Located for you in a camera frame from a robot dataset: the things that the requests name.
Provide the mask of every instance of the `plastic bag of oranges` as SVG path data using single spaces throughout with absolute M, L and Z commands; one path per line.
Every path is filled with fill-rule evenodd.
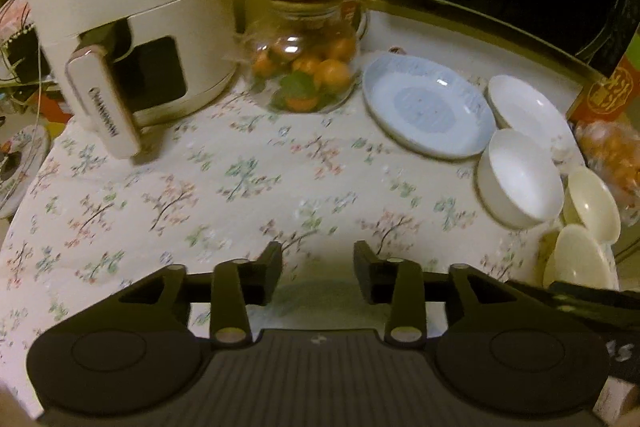
M 575 137 L 588 167 L 607 184 L 622 222 L 640 221 L 640 134 L 618 122 L 578 122 Z

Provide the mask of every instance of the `small dish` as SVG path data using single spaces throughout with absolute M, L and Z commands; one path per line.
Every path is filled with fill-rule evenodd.
M 616 289 L 607 259 L 591 233 L 581 225 L 561 230 L 546 263 L 543 285 L 563 281 L 598 289 Z
M 564 192 L 565 224 L 584 225 L 601 245 L 613 245 L 620 237 L 620 213 L 607 185 L 587 167 L 570 172 Z
M 487 93 L 498 125 L 529 136 L 548 150 L 554 161 L 564 161 L 577 149 L 564 116 L 545 95 L 523 80 L 506 74 L 494 76 Z
M 482 93 L 425 58 L 382 54 L 365 70 L 362 90 L 380 126 L 420 153 L 468 158 L 481 153 L 496 131 Z
M 559 216 L 562 181 L 551 157 L 524 134 L 497 131 L 478 164 L 478 189 L 489 212 L 515 229 Z

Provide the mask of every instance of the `light blue plate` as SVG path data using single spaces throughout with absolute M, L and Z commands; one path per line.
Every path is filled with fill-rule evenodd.
M 426 58 L 386 53 L 365 70 L 362 89 L 380 126 L 416 152 L 468 158 L 481 153 L 496 131 L 482 93 Z

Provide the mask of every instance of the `jar lid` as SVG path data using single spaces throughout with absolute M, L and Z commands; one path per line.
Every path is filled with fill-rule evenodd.
M 318 17 L 335 12 L 343 0 L 269 0 L 271 7 L 285 17 Z

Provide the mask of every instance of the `small orange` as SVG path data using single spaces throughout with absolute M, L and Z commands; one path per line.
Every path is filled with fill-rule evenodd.
M 271 76 L 277 71 L 277 69 L 277 65 L 274 64 L 273 61 L 269 58 L 268 50 L 262 50 L 260 53 L 258 53 L 252 66 L 254 74 L 263 78 Z
M 318 69 L 318 66 L 321 64 L 322 60 L 320 60 L 315 55 L 305 54 L 302 57 L 297 58 L 293 61 L 291 68 L 294 71 L 302 71 L 303 73 L 310 74 L 313 76 Z M 314 78 L 314 84 L 316 84 L 316 89 L 320 89 L 320 82 Z
M 351 72 L 344 62 L 328 58 L 318 66 L 314 82 L 319 82 L 328 92 L 340 94 L 351 87 Z
M 329 42 L 326 54 L 328 58 L 351 62 L 351 59 L 356 55 L 355 37 L 340 37 L 335 41 Z
M 289 64 L 292 60 L 302 55 L 303 44 L 303 39 L 300 36 L 283 35 L 272 42 L 269 45 L 269 49 L 276 55 L 277 59 Z
M 312 96 L 311 98 L 291 98 L 285 97 L 285 104 L 290 110 L 294 112 L 310 112 L 316 108 L 316 105 L 320 102 L 319 96 Z

